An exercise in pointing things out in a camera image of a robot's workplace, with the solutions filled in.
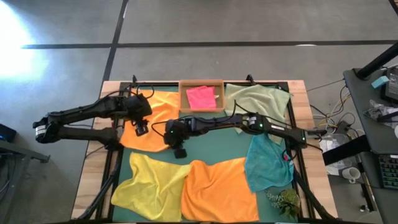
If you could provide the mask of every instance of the keyboard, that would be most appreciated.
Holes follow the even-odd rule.
[[[380,156],[379,163],[383,186],[398,189],[398,159]]]

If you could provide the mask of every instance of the light green towel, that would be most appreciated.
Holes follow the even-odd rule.
[[[285,122],[285,110],[290,99],[290,93],[277,88],[268,88],[262,85],[237,86],[227,84],[225,90],[225,113],[231,115],[234,109],[234,100],[248,111],[258,112],[261,115],[270,116],[278,121]],[[236,107],[235,113],[246,113],[241,108]],[[277,121],[268,119],[271,123],[283,126]],[[281,138],[269,135],[269,138],[280,144]]]

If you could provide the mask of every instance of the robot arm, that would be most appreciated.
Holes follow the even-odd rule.
[[[222,118],[182,118],[166,122],[164,143],[168,144],[175,153],[176,158],[184,158],[187,153],[182,148],[182,143],[191,136],[200,136],[208,131],[240,128],[245,133],[258,135],[269,133],[287,139],[292,145],[306,148],[305,131],[300,128],[288,129],[268,121],[267,117],[258,113],[235,114]]]
[[[95,130],[64,125],[90,118],[125,119],[134,123],[137,136],[141,136],[148,132],[144,117],[150,114],[152,109],[142,94],[129,97],[105,96],[91,105],[48,113],[40,121],[34,122],[33,128],[39,143],[51,143],[61,139],[94,140],[104,144],[106,149],[115,149],[119,146],[119,141],[114,128]]]

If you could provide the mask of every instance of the pink cloth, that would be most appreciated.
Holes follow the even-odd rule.
[[[199,86],[187,90],[188,102],[191,109],[216,108],[214,87]]]

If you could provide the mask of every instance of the towel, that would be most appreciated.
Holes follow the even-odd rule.
[[[191,165],[169,164],[131,153],[130,166],[133,177],[116,188],[111,203],[152,221],[181,221],[182,188]]]
[[[290,93],[277,88],[264,87],[262,85],[237,86],[227,84],[225,90],[225,113],[231,115],[234,109],[234,100],[248,111],[258,112],[261,115],[270,116],[278,121],[285,122],[285,110],[290,100]],[[246,113],[236,107],[235,113]],[[283,124],[268,119],[269,122],[283,126]],[[282,138],[270,136],[271,140],[280,144]]]
[[[266,134],[252,138],[244,163],[244,171],[251,192],[258,192],[272,186],[283,187],[293,180],[293,161],[283,160],[283,151],[284,142],[278,145]]]
[[[191,109],[216,108],[214,87],[199,86],[187,90]]]
[[[192,161],[182,193],[181,209],[188,220],[199,222],[254,222],[259,220],[256,194],[244,176],[245,158],[215,165]]]
[[[152,94],[152,90],[139,90],[139,93],[148,97]],[[148,99],[148,102],[152,108],[152,114],[145,117],[148,120],[148,133],[137,136],[136,128],[131,122],[126,122],[120,143],[132,149],[159,152],[169,146],[164,143],[162,136],[152,130],[151,125],[159,121],[178,118],[178,93],[155,91],[154,95]],[[166,123],[154,125],[155,130],[160,134],[164,133],[165,127]]]

